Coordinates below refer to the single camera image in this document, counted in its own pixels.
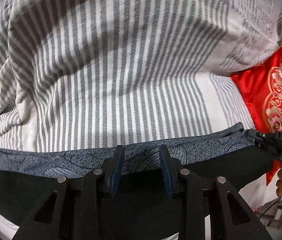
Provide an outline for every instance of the wrinkled fabric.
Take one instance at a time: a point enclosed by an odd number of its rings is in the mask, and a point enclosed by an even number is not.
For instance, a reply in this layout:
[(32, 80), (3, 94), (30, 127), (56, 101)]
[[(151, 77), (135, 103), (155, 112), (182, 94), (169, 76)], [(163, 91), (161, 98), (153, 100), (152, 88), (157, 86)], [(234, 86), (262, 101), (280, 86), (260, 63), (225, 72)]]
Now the wrinkled fabric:
[[(241, 123), (224, 131), (198, 137), (166, 139), (125, 146), (122, 173), (160, 168), (159, 146), (167, 145), (170, 155), (182, 164), (209, 160), (253, 145), (243, 133)], [(57, 178), (76, 178), (100, 167), (110, 158), (115, 147), (50, 153), (32, 153), (0, 149), (0, 169), (24, 174)]]
[(253, 128), (228, 74), (270, 56), (281, 29), (282, 0), (0, 0), (0, 148)]

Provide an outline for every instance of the pink floral pattern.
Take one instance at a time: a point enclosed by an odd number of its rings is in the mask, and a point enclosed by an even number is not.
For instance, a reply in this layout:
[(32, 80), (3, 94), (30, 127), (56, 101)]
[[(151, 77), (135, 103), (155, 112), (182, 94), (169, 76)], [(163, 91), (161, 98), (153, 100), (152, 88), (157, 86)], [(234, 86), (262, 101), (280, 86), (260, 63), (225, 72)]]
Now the pink floral pattern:
[(266, 116), (268, 127), (275, 131), (282, 130), (282, 61), (280, 66), (271, 68), (269, 75), (270, 97), (267, 100)]

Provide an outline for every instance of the black mount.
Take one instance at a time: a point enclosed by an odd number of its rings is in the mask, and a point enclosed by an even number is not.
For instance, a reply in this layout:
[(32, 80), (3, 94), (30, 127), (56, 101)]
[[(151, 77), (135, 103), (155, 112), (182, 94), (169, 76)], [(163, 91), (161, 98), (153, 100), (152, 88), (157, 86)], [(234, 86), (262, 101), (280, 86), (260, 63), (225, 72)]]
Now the black mount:
[[(213, 239), (270, 240), (264, 226), (234, 187), (223, 177), (200, 178), (171, 158), (166, 145), (159, 157), (166, 193), (182, 201), (179, 240), (204, 240), (203, 202), (209, 201)], [(103, 240), (102, 201), (119, 188), (124, 148), (83, 178), (59, 177), (20, 226), (13, 240)]]

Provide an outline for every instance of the gold embroidery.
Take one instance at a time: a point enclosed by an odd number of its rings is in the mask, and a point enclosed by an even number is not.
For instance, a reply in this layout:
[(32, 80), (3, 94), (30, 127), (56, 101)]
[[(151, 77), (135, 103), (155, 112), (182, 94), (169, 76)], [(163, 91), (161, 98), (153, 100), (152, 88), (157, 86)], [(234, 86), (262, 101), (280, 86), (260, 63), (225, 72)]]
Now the gold embroidery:
[(270, 93), (263, 104), (263, 119), (272, 131), (282, 130), (282, 61), (278, 67), (268, 72), (268, 88)]

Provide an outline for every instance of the bed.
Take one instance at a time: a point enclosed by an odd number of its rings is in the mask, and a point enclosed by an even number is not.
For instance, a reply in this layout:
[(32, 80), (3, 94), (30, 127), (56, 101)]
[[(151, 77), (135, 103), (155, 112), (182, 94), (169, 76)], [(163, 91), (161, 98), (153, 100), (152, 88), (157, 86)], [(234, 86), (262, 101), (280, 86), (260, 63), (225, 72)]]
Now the bed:
[[(38, 175), (42, 162), (19, 151), (47, 164), (253, 128), (228, 76), (267, 59), (281, 35), (282, 0), (0, 0), (0, 163)], [(40, 175), (79, 176), (72, 164)]]

